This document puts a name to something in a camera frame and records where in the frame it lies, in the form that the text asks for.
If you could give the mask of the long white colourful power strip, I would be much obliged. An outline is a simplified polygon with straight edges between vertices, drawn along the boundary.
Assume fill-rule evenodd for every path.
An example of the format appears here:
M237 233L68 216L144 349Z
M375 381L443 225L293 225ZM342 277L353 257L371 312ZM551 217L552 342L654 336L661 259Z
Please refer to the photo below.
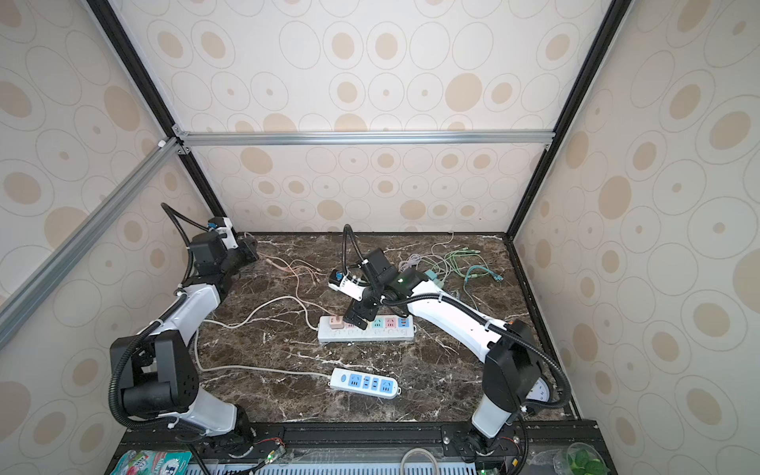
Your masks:
M358 344L359 342L413 342L414 322L411 317L381 315L362 330L344 322L344 328L333 330L329 325L331 316L322 316L318 325L320 344Z

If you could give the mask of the pink charger plug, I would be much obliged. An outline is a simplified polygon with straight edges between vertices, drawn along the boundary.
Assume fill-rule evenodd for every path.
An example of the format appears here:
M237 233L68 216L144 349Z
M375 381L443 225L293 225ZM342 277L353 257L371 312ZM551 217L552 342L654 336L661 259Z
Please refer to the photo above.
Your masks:
M342 320L342 317L331 316L329 325L333 330L340 330L344 328L344 320Z

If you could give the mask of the short white blue power strip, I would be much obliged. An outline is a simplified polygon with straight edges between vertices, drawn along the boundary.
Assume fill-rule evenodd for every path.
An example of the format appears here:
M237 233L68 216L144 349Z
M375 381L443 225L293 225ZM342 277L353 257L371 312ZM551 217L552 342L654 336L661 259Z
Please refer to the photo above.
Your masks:
M388 400L395 399L401 393L394 378L340 368L332 372L330 388Z

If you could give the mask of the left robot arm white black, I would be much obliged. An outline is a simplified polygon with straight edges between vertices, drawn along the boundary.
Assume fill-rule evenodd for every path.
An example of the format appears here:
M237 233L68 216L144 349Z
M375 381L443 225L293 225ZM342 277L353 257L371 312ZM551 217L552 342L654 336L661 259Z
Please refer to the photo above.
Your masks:
M111 344L109 409L127 429L164 426L249 441L245 410L201 388L189 344L229 295L239 271L258 261L257 243L236 234L226 217L210 219L189 237L182 226L190 218L168 204L161 207L184 242L188 263L171 305L136 336Z

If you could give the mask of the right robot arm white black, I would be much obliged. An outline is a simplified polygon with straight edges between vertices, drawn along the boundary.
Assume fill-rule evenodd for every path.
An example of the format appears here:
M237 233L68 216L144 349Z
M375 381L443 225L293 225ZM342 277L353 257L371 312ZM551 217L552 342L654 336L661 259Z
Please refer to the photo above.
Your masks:
M415 268L399 270L382 249L360 250L351 225L342 230L342 255L355 251L359 276L342 262L329 277L330 289L350 297L342 317L362 331L383 308L406 319L434 324L464 344L483 364L481 400L470 423L483 439L496 439L502 427L524 413L562 409L571 399L562 367L536 346L519 320L489 317L452 297Z

